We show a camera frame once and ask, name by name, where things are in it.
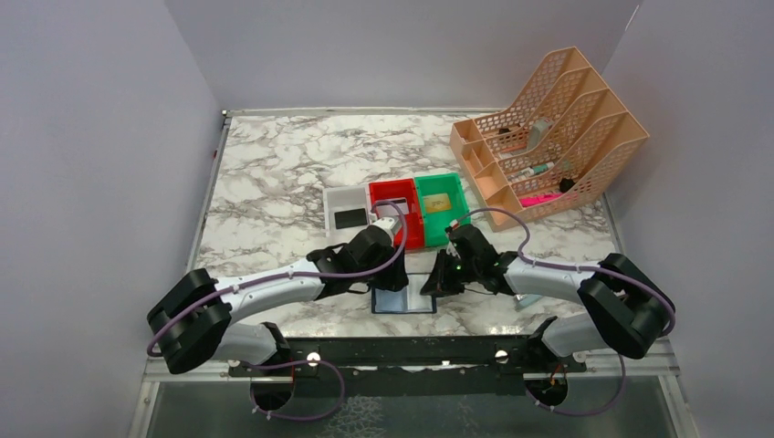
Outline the navy blue card holder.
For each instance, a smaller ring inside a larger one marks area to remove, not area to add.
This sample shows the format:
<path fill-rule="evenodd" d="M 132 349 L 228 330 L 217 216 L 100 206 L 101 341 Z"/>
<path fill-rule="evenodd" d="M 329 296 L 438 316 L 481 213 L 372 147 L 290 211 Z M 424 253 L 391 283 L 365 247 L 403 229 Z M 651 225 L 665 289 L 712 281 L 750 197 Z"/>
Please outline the navy blue card holder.
<path fill-rule="evenodd" d="M 383 315 L 435 314 L 435 297 L 421 294 L 429 272 L 408 273 L 409 284 L 400 291 L 371 290 L 371 313 Z"/>

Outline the green plastic bin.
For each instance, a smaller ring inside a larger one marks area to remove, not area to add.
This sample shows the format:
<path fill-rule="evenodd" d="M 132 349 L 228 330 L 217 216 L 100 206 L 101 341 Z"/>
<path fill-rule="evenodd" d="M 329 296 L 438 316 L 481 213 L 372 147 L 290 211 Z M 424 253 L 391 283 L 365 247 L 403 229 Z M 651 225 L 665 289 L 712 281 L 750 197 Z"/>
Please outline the green plastic bin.
<path fill-rule="evenodd" d="M 417 176 L 414 182 L 424 222 L 424 245 L 446 245 L 448 237 L 445 229 L 469 212 L 459 174 L 448 172 Z"/>

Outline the white plastic bin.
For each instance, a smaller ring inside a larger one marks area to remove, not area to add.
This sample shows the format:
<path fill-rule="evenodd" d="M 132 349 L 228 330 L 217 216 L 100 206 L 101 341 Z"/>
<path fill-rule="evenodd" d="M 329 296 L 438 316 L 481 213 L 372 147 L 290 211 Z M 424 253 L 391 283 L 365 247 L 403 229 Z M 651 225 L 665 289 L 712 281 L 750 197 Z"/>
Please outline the white plastic bin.
<path fill-rule="evenodd" d="M 325 235 L 328 245 L 349 242 L 371 223 L 367 184 L 323 190 Z"/>

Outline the peach desk organizer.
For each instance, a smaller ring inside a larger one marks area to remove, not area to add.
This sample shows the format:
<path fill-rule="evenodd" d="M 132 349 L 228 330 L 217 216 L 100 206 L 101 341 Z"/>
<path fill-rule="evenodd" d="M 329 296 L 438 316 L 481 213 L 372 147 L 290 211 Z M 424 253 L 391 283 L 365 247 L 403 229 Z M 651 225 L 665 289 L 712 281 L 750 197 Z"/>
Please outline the peach desk organizer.
<path fill-rule="evenodd" d="M 554 124 L 527 151 L 529 128 L 539 118 Z M 450 147 L 488 223 L 499 232 L 516 226 L 512 214 L 531 222 L 596 202 L 648 138 L 591 62 L 567 47 L 541 60 L 509 107 L 454 123 Z M 509 180 L 545 162 L 554 167 L 524 181 Z M 559 199 L 529 208 L 519 202 L 559 193 L 562 178 L 576 184 Z"/>

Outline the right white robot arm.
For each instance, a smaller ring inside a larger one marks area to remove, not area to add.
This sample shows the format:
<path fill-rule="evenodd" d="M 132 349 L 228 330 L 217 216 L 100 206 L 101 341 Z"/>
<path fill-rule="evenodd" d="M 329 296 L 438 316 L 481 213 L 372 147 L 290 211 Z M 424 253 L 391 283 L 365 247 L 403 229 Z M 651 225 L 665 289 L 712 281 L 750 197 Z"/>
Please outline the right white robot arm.
<path fill-rule="evenodd" d="M 612 349 L 643 358 L 675 323 L 675 306 L 626 256 L 611 253 L 596 265 L 561 265 L 529 259 L 521 249 L 499 252 L 471 224 L 451 230 L 423 296 L 450 297 L 477 283 L 492 294 L 551 297 L 584 307 L 582 314 L 549 318 L 532 334 L 542 355 Z"/>

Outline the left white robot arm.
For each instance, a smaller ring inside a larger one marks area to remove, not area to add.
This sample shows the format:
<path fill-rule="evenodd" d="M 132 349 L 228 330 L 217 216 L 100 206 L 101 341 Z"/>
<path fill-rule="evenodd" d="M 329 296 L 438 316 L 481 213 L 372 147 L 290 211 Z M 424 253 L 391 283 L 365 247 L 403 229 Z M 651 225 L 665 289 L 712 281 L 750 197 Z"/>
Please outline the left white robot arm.
<path fill-rule="evenodd" d="M 407 286 L 405 243 L 395 242 L 383 220 L 349 242 L 313 250 L 287 266 L 247 276 L 187 272 L 148 312 L 152 339 L 146 349 L 164 359 L 171 374 L 208 360 L 241 360 L 259 368 L 288 361 L 277 325 L 242 326 L 242 320 L 288 304 L 347 294 L 353 285 L 399 291 Z"/>

